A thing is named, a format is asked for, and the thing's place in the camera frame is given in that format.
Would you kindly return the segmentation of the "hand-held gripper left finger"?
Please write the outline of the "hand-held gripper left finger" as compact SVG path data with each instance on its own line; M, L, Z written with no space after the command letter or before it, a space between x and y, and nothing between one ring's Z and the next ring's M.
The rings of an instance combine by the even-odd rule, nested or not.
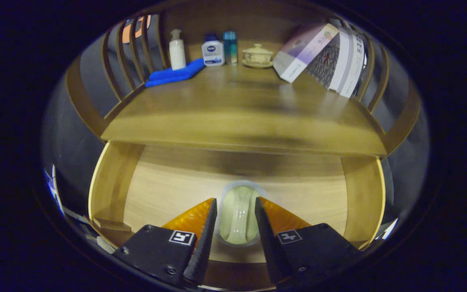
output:
M205 278L217 218L209 198L163 227L147 224L113 256L151 278L173 286L198 286Z

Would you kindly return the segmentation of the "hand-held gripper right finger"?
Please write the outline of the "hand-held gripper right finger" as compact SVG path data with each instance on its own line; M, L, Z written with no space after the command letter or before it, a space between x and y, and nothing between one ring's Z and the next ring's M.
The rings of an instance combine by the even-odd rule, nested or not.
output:
M326 223L274 233L261 197L255 216L266 266L276 288L316 288L337 277L362 252Z

